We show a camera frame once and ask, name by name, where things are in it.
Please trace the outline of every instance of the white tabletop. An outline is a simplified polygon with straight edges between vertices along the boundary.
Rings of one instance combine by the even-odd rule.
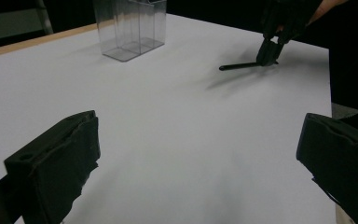
[[[280,65],[218,70],[253,62],[262,40],[168,15],[166,44],[127,63],[97,31],[1,55],[0,178],[5,158],[95,110],[100,167],[66,224],[335,223],[296,160],[306,113],[331,113],[327,49],[291,41]]]

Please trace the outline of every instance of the transparent box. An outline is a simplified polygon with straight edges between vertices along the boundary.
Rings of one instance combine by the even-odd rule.
[[[103,55],[126,62],[165,43],[167,0],[93,0]]]

